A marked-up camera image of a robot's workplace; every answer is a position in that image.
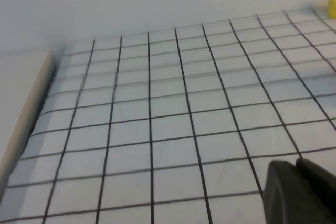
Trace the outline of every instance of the yellow block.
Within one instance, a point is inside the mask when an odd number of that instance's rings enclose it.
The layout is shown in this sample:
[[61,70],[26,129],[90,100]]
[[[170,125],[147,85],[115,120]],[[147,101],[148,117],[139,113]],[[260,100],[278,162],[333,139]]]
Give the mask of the yellow block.
[[336,0],[328,0],[328,17],[336,18]]

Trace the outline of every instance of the floor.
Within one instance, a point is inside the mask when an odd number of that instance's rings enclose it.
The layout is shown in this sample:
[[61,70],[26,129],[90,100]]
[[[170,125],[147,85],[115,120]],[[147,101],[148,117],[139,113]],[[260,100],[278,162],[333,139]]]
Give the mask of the floor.
[[303,9],[67,47],[0,223],[265,223],[271,160],[336,174],[335,29]]

